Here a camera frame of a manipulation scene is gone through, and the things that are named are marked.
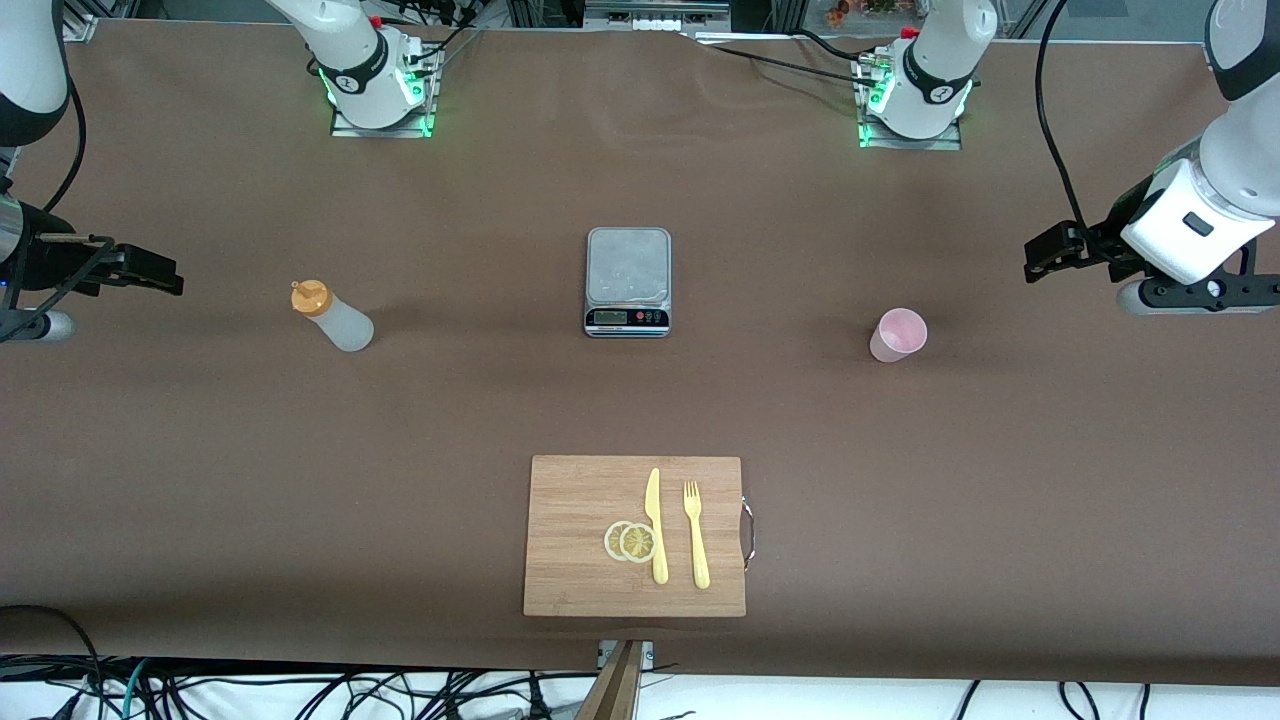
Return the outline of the wooden post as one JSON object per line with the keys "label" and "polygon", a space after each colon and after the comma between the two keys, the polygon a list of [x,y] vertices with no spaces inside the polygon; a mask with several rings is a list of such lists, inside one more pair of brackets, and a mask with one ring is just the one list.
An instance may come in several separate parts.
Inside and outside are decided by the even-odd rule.
{"label": "wooden post", "polygon": [[643,657],[639,641],[622,642],[596,675],[573,720],[635,720]]}

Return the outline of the translucent squeeze bottle orange cap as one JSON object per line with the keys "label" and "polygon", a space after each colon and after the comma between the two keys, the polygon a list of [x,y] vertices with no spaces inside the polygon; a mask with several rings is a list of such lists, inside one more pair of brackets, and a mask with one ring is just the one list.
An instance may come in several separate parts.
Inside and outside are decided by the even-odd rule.
{"label": "translucent squeeze bottle orange cap", "polygon": [[366,348],[374,340],[372,320],[360,310],[340,300],[321,281],[294,281],[291,283],[291,305],[311,320],[344,352]]}

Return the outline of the bamboo cutting board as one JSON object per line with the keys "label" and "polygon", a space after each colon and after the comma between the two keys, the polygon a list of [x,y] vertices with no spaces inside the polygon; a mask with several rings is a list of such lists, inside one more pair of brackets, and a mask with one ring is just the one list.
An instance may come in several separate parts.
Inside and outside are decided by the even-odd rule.
{"label": "bamboo cutting board", "polygon": [[[614,561],[605,530],[616,521],[650,527],[646,483],[660,469],[669,580],[649,562]],[[692,579],[684,484],[701,495],[710,587]],[[742,468],[736,457],[564,456],[532,460],[524,612],[530,618],[741,618],[746,612]]]}

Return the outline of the pink plastic cup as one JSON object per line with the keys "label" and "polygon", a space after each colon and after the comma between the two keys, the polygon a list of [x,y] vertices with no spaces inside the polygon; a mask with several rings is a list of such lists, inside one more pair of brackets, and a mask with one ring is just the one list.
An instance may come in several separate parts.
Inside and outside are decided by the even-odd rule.
{"label": "pink plastic cup", "polygon": [[925,346],[928,327],[911,309],[888,310],[877,323],[869,340],[869,351],[879,363],[900,361]]}

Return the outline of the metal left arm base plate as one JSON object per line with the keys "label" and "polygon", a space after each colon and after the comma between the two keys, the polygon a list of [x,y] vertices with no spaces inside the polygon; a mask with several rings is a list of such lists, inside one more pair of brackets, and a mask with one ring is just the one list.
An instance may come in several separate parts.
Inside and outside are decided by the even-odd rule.
{"label": "metal left arm base plate", "polygon": [[850,61],[850,69],[855,79],[870,81],[870,85],[856,85],[854,90],[858,104],[858,145],[861,149],[913,151],[959,151],[963,149],[957,117],[951,119],[943,132],[929,138],[911,138],[890,128],[881,115],[881,110],[893,100],[899,82],[887,61],[873,61],[864,56],[860,60]]}

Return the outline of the aluminium frame rail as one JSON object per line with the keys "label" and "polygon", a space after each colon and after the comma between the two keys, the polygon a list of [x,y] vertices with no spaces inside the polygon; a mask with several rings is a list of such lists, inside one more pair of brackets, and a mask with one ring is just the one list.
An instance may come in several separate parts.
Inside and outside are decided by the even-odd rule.
{"label": "aluminium frame rail", "polygon": [[680,33],[732,31],[730,0],[584,0],[582,27],[632,31],[636,15],[680,18]]}

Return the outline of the silver digital kitchen scale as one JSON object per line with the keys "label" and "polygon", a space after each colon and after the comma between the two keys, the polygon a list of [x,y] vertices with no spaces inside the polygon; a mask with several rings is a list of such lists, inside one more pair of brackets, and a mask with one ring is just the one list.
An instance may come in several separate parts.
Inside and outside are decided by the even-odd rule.
{"label": "silver digital kitchen scale", "polygon": [[663,338],[672,325],[672,236],[659,227],[588,233],[582,329],[595,338]]}

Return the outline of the brown table cover sheet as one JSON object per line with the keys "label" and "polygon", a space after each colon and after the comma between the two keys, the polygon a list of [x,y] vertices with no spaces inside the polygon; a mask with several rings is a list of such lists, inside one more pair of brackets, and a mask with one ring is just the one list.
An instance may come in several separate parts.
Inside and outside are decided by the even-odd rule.
{"label": "brown table cover sheet", "polygon": [[[67,55],[59,205],[186,292],[0,347],[0,603],[108,655],[1280,685],[1280,310],[1132,316],[1023,279],[1066,217],[1034,44],[957,152],[678,35],[488,31],[436,135],[335,138],[288,26],[115,20]],[[672,236],[663,338],[582,329],[588,233]],[[344,352],[291,305],[375,327]],[[891,309],[928,341],[870,355]],[[540,454],[732,456],[746,614],[524,615]]]}

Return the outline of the yellow plastic knife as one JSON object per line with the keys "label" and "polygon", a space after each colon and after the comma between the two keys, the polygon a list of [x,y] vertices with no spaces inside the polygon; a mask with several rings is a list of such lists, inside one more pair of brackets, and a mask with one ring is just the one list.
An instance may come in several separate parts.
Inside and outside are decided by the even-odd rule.
{"label": "yellow plastic knife", "polygon": [[652,577],[658,585],[664,585],[669,580],[669,569],[662,524],[659,468],[653,468],[648,478],[644,509],[654,537],[653,556],[650,559]]}

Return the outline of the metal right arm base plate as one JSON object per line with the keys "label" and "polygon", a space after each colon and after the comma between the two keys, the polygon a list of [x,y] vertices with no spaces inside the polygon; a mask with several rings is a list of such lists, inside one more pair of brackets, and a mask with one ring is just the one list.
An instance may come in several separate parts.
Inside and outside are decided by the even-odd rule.
{"label": "metal right arm base plate", "polygon": [[394,72],[398,90],[407,97],[407,105],[402,118],[388,126],[365,128],[355,124],[338,110],[335,99],[329,94],[326,99],[332,105],[330,135],[360,138],[431,138],[435,135],[443,64],[442,55],[436,54],[411,65],[408,70]]}

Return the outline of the yellow plastic fork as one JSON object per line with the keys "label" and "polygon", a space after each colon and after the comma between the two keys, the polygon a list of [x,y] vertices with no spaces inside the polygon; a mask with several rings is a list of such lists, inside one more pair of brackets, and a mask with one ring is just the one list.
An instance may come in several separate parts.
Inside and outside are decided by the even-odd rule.
{"label": "yellow plastic fork", "polygon": [[710,568],[701,532],[701,495],[695,480],[684,484],[684,511],[690,524],[694,584],[705,591],[710,587]]}

